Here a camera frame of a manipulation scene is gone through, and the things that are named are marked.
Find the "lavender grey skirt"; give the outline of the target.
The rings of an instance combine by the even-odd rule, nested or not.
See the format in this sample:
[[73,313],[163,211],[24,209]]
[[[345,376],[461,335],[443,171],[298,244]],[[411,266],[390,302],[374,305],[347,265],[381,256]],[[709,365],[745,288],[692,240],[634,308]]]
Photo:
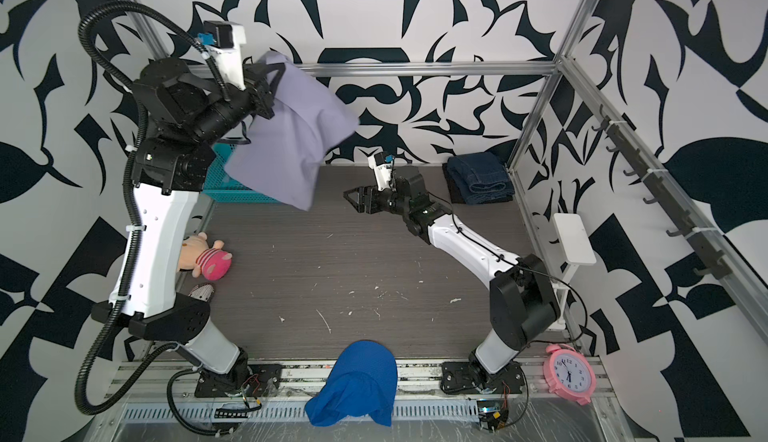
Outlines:
[[353,135],[359,118],[330,89],[270,51],[266,64],[285,68],[274,96],[274,116],[256,117],[251,142],[234,150],[226,173],[249,189],[308,211],[321,163],[327,153]]

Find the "dark blue denim skirt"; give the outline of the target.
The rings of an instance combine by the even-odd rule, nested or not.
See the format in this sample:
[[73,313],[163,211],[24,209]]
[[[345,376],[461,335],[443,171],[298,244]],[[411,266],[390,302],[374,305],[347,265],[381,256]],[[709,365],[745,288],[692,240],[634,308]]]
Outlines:
[[491,152],[453,156],[444,169],[461,203],[483,205],[514,198],[515,190],[506,168]]

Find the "black skirt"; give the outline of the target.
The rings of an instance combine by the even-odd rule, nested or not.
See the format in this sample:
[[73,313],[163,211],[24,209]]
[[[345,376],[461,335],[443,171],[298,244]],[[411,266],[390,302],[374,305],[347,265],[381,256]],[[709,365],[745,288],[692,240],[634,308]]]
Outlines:
[[446,181],[450,202],[452,204],[464,204],[465,203],[464,197],[460,189],[458,188],[458,185],[456,184],[453,177],[449,173],[446,164],[442,165],[442,172],[443,172],[444,179]]

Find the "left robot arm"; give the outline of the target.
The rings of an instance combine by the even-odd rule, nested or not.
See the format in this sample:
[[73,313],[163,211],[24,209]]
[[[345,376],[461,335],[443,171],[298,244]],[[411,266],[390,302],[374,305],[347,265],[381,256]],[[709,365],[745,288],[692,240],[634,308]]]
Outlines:
[[150,63],[129,89],[139,108],[123,195],[130,223],[119,280],[92,310],[103,328],[80,375],[86,377],[109,336],[125,328],[147,341],[168,342],[203,371],[246,378],[247,356],[211,320],[207,303],[175,288],[185,227],[215,159],[214,144],[248,116],[271,118],[282,63],[246,64],[243,81],[201,79],[177,58]]

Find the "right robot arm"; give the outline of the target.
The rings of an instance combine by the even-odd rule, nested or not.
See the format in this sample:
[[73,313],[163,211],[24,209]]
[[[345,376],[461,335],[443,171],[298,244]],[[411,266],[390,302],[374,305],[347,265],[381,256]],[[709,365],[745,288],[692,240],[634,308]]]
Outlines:
[[408,231],[468,269],[488,289],[491,330],[474,349],[481,373],[502,371],[561,316],[552,278],[536,255],[505,251],[460,221],[448,203],[430,193],[416,169],[374,170],[377,183],[343,192],[359,213],[386,212]]

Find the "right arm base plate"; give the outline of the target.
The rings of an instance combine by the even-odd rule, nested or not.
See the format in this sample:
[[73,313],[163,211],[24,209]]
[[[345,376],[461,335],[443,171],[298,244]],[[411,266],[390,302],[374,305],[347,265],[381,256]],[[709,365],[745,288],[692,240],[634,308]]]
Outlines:
[[488,373],[476,361],[441,364],[440,390],[447,395],[521,394],[525,387],[524,372],[515,362],[495,374]]

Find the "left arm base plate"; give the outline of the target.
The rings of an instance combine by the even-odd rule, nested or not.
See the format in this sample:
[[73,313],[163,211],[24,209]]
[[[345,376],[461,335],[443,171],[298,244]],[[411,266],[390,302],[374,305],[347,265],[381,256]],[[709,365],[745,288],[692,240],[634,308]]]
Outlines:
[[235,397],[245,394],[259,398],[280,387],[284,366],[281,364],[236,365],[228,374],[215,374],[206,369],[200,372],[194,392],[196,398]]

